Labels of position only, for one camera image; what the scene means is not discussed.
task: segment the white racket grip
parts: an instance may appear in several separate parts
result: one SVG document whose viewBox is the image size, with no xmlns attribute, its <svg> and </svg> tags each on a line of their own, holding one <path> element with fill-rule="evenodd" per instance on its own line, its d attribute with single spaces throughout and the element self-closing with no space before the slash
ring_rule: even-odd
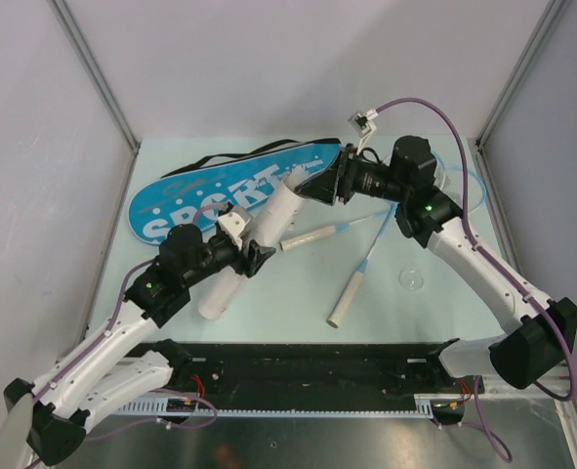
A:
<svg viewBox="0 0 577 469">
<path fill-rule="evenodd" d="M 302 234 L 300 236 L 295 236 L 291 237 L 290 239 L 280 241 L 279 245 L 281 246 L 282 251 L 287 251 L 288 249 L 292 249 L 293 247 L 303 246 L 304 244 L 316 241 L 317 239 L 321 239 L 322 237 L 333 235 L 335 232 L 336 227 L 330 225 L 329 227 L 319 228 L 318 230 L 314 230 L 313 232 L 309 232 L 306 234 Z"/>
<path fill-rule="evenodd" d="M 271 247 L 277 244 L 290 226 L 306 201 L 290 189 L 295 183 L 293 175 L 301 177 L 291 174 L 272 193 L 253 221 L 251 231 L 245 236 L 245 245 L 255 239 L 261 246 Z M 199 301 L 197 308 L 201 316 L 208 320 L 220 318 L 247 280 L 246 276 L 237 274 L 232 268 L 219 272 L 210 290 Z"/>
<path fill-rule="evenodd" d="M 327 319 L 327 323 L 329 325 L 338 328 L 343 320 L 343 317 L 345 316 L 345 313 L 347 312 L 347 309 L 349 308 L 351 301 L 353 301 L 353 296 L 355 296 L 357 288 L 359 288 L 363 278 L 364 274 L 360 271 L 356 271 L 352 276 L 350 276 L 350 279 L 347 282 L 347 286 L 345 286 L 345 291 L 343 291 L 343 294 L 338 300 L 338 303 L 336 303 L 334 311 Z"/>
</svg>

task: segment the racket handle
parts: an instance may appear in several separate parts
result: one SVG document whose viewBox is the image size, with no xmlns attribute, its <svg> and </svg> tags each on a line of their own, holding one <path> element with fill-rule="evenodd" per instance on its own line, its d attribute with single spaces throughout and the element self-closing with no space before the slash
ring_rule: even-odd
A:
<svg viewBox="0 0 577 469">
<path fill-rule="evenodd" d="M 330 225 L 328 227 L 314 230 L 313 232 L 301 234 L 300 236 L 291 237 L 290 239 L 281 241 L 279 245 L 281 246 L 282 251 L 287 251 L 288 249 L 292 249 L 293 247 L 303 246 L 304 244 L 316 241 L 317 239 L 321 239 L 322 237 L 327 237 L 329 235 L 334 234 L 335 232 L 336 227 Z"/>
<path fill-rule="evenodd" d="M 364 274 L 360 271 L 355 271 L 353 272 L 353 275 L 350 276 L 343 294 L 340 296 L 338 303 L 336 303 L 334 311 L 327 319 L 327 323 L 332 327 L 338 328 L 342 322 L 343 317 L 345 316 L 351 301 L 353 301 L 353 296 L 355 296 L 357 288 L 359 288 L 359 284 L 362 282 L 363 277 Z"/>
</svg>

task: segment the wall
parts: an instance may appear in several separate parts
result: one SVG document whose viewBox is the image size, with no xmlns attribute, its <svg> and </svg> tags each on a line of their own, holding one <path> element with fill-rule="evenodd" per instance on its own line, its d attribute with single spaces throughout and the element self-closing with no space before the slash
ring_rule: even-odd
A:
<svg viewBox="0 0 577 469">
<path fill-rule="evenodd" d="M 0 424 L 79 332 L 131 160 L 47 2 L 0 2 Z"/>
<path fill-rule="evenodd" d="M 418 95 L 476 135 L 548 0 L 69 0 L 144 137 L 344 135 Z M 444 133 L 406 106 L 382 133 Z"/>
<path fill-rule="evenodd" d="M 555 298 L 577 303 L 577 2 L 487 154 L 524 271 Z"/>
</svg>

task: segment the gray floor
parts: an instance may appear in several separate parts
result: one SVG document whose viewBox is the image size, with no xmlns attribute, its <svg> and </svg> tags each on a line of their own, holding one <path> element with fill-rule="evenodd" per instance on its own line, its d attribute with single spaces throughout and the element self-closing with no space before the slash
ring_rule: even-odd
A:
<svg viewBox="0 0 577 469">
<path fill-rule="evenodd" d="M 492 430 L 509 445 L 502 462 L 472 429 L 438 432 L 428 420 L 363 418 L 220 418 L 194 431 L 146 424 L 102 443 L 87 443 L 61 469 L 353 469 L 574 467 L 555 405 L 542 401 L 486 402 Z M 94 435 L 135 417 L 109 417 Z M 474 406 L 465 420 L 477 422 Z"/>
</svg>

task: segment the black strap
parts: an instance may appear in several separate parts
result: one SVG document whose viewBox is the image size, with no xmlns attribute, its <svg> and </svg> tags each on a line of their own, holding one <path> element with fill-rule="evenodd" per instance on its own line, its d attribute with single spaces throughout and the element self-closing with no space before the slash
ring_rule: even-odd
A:
<svg viewBox="0 0 577 469">
<path fill-rule="evenodd" d="M 270 151 L 272 149 L 276 149 L 276 148 L 281 147 L 283 145 L 298 144 L 298 143 L 299 142 L 296 140 L 283 139 L 283 140 L 277 140 L 276 142 L 271 142 L 270 144 L 263 145 L 263 146 L 259 147 L 258 149 L 254 149 L 253 151 L 250 151 L 248 153 L 210 154 L 208 156 L 204 156 L 203 158 L 199 159 L 198 161 L 195 161 L 194 163 L 190 163 L 187 166 L 183 166 L 179 169 L 171 171 L 170 173 L 167 173 L 164 176 L 162 176 L 162 178 L 168 178 L 169 176 L 175 176 L 176 174 L 183 174 L 183 173 L 187 173 L 188 171 L 194 171 L 195 169 L 199 169 L 199 168 L 203 167 L 208 161 L 210 161 L 213 158 L 221 157 L 221 158 L 240 159 L 240 158 L 244 158 L 245 156 L 256 156 L 256 155 L 259 155 L 261 153 L 266 153 L 267 151 Z M 302 145 L 306 145 L 306 144 L 339 144 L 339 143 L 340 143 L 340 140 L 332 138 L 332 139 L 312 140 L 311 142 L 305 142 Z"/>
</svg>

